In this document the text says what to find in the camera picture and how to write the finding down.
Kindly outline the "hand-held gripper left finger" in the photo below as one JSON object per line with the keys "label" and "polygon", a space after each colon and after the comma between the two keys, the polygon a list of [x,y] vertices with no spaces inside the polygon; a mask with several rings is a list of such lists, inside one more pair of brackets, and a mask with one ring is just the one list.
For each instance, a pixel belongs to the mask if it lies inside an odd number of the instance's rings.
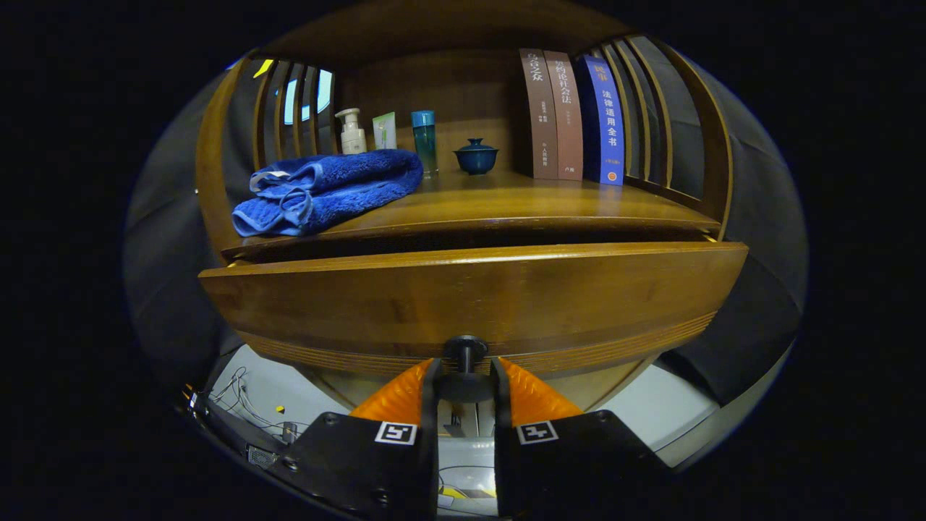
{"label": "hand-held gripper left finger", "polygon": [[321,413],[281,456],[281,482],[351,519],[436,518],[440,375],[427,359],[366,407]]}

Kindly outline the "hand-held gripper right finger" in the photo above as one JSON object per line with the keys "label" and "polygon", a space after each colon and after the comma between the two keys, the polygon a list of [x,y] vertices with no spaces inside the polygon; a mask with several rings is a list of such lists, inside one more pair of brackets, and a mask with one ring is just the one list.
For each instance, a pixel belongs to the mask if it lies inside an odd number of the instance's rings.
{"label": "hand-held gripper right finger", "polygon": [[492,362],[500,517],[638,520],[671,469],[608,410],[583,412],[511,360]]}

